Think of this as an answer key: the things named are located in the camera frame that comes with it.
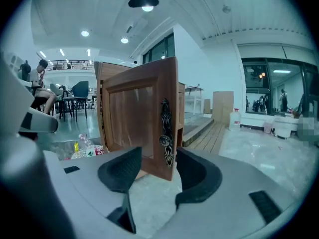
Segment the black balcony railing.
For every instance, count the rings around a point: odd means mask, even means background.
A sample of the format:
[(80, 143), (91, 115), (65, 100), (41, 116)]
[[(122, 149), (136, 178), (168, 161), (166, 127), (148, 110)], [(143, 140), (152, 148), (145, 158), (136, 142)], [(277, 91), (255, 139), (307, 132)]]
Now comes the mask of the black balcony railing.
[(48, 61), (47, 70), (94, 70), (91, 60), (53, 60)]

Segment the large glass window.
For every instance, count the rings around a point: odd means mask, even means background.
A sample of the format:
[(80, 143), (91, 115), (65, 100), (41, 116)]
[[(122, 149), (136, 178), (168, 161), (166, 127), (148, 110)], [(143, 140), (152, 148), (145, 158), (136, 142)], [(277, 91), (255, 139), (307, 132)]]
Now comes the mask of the large glass window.
[(291, 125), (300, 115), (319, 118), (319, 67), (278, 58), (243, 58), (242, 64), (244, 126), (262, 128), (275, 116)]

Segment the white desk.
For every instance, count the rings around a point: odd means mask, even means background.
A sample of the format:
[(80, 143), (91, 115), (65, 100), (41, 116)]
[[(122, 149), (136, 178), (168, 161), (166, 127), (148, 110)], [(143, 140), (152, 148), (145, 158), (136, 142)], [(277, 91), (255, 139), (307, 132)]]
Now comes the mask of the white desk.
[(200, 86), (185, 87), (185, 112), (193, 116), (204, 112), (204, 89)]

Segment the wooden plank platform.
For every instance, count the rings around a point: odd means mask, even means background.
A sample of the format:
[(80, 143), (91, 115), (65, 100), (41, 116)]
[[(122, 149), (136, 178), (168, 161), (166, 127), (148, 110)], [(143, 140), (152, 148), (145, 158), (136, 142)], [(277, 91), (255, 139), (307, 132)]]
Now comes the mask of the wooden plank platform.
[(182, 146), (218, 155), (225, 129), (224, 124), (213, 118), (198, 118), (184, 126)]

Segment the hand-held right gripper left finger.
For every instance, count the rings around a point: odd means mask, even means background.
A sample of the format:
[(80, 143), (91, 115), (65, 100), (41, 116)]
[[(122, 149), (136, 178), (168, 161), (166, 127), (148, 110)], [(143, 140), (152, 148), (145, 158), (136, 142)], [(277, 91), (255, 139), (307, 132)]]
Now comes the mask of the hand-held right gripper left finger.
[(44, 157), (74, 233), (136, 233), (129, 189), (141, 168), (141, 147), (64, 161), (50, 151)]

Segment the clear plastic bottle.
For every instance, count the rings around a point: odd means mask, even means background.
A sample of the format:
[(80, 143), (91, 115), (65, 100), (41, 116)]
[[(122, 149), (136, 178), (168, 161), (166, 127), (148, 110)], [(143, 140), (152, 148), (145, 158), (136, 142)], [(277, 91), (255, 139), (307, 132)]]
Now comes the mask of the clear plastic bottle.
[(79, 134), (78, 144), (80, 149), (87, 149), (92, 145), (92, 142), (87, 137), (87, 134)]

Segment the blue chair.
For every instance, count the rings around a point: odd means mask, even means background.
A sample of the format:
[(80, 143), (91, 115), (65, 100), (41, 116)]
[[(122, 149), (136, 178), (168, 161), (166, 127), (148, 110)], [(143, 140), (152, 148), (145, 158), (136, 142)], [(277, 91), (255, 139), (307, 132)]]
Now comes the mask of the blue chair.
[(72, 115), (78, 121), (78, 104), (84, 104), (85, 118), (87, 118), (87, 100), (89, 95), (89, 82), (80, 81), (72, 87), (73, 96), (63, 98), (63, 115), (65, 115), (66, 103), (71, 102), (74, 105)]

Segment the white sink on wooden cabinet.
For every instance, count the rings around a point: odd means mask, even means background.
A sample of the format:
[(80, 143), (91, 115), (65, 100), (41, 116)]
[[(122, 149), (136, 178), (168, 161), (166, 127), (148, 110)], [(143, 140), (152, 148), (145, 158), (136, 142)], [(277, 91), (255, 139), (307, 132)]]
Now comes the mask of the white sink on wooden cabinet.
[[(107, 80), (116, 74), (122, 73), (126, 70), (129, 70), (129, 66), (117, 65), (107, 62), (94, 62), (94, 69), (97, 79), (97, 116), (98, 116), (98, 124), (99, 124), (99, 132), (100, 132), (100, 139), (101, 144), (104, 148), (105, 153), (108, 153), (108, 147), (105, 137), (105, 129), (103, 123), (103, 101), (102, 101), (102, 83), (104, 80)], [(183, 129), (177, 128), (177, 147), (182, 147), (182, 137), (183, 137)]]

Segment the ornate metal door handle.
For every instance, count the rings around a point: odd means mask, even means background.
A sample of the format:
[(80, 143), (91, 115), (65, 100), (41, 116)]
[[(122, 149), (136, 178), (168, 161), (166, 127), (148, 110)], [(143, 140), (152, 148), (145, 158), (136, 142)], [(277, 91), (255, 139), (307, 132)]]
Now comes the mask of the ornate metal door handle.
[(174, 161), (174, 155), (172, 152), (173, 135), (171, 126), (171, 112), (169, 108), (169, 102), (164, 98), (161, 102), (161, 121), (162, 121), (162, 135), (159, 137), (159, 143), (164, 147), (164, 158), (166, 165), (172, 167)]

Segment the cardboard box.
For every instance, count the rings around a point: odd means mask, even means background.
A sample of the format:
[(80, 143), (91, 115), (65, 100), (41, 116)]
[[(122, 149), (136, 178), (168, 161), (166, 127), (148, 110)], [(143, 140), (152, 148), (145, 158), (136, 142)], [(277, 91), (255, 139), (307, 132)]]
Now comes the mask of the cardboard box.
[(234, 93), (232, 91), (213, 92), (212, 116), (216, 122), (229, 126), (233, 109)]

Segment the brown wooden cabinet door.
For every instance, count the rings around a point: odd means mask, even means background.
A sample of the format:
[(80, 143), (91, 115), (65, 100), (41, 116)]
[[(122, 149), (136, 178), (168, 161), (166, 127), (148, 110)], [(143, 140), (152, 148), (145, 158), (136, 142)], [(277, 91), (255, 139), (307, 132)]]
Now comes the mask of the brown wooden cabinet door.
[(185, 84), (178, 83), (179, 119), (178, 129), (184, 128)]
[[(168, 167), (162, 135), (161, 102), (166, 98), (171, 112), (174, 161)], [(175, 57), (146, 63), (104, 80), (103, 123), (109, 151), (141, 147), (141, 170), (172, 180), (177, 147), (178, 66)]]

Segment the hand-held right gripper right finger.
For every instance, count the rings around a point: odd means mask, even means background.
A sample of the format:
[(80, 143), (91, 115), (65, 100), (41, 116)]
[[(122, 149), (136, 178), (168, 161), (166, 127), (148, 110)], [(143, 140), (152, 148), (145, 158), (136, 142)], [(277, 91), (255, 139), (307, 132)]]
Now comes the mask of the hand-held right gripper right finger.
[(243, 161), (180, 147), (182, 191), (154, 239), (272, 239), (291, 219), (294, 198)]

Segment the red white carton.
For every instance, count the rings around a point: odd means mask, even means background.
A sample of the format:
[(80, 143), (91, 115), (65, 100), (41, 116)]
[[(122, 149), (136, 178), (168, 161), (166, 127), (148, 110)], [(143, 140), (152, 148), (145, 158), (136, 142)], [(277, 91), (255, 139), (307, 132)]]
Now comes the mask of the red white carton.
[(92, 156), (97, 156), (97, 155), (102, 155), (104, 154), (104, 149), (102, 145), (97, 145), (97, 146), (89, 146), (85, 150), (86, 157), (92, 157)]

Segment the dark framed window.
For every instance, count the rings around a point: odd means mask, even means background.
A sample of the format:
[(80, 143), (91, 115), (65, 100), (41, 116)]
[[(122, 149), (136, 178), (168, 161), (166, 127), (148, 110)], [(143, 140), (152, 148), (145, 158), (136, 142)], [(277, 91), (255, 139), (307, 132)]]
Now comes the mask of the dark framed window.
[(171, 33), (143, 55), (143, 64), (175, 56), (174, 34)]

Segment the white round cart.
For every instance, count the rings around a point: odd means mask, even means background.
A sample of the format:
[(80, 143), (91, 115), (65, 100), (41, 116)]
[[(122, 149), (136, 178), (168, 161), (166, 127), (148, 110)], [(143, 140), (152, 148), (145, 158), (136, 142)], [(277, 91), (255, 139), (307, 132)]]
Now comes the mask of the white round cart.
[(292, 131), (297, 131), (298, 123), (299, 119), (295, 119), (291, 116), (274, 116), (273, 129), (275, 137), (288, 139)]

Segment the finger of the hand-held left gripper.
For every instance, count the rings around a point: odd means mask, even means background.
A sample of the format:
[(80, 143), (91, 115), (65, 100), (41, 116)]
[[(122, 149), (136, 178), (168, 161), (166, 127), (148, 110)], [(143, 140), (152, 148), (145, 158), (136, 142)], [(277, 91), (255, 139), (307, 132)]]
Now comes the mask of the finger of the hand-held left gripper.
[(7, 66), (0, 52), (0, 136), (15, 135), (34, 97)]
[(29, 108), (20, 126), (20, 132), (54, 133), (58, 129), (58, 121), (51, 115)]

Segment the clear water jug red label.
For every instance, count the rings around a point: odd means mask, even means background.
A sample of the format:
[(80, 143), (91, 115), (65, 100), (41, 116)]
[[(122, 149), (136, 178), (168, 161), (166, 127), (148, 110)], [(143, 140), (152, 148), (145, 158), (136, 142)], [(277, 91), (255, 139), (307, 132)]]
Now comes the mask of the clear water jug red label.
[(234, 108), (230, 113), (229, 130), (239, 131), (241, 126), (241, 113), (238, 108)]

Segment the white trash bin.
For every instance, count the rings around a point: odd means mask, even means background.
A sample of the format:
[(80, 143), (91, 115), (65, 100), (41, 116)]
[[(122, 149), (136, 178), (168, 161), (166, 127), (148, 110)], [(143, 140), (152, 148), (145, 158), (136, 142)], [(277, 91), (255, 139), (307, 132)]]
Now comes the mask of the white trash bin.
[[(86, 149), (79, 149), (78, 152), (74, 152), (74, 143), (76, 141), (54, 142), (44, 145), (44, 150), (54, 152), (59, 160), (70, 160), (78, 158), (87, 158), (85, 154)], [(101, 145), (98, 138), (90, 139), (93, 146)]]

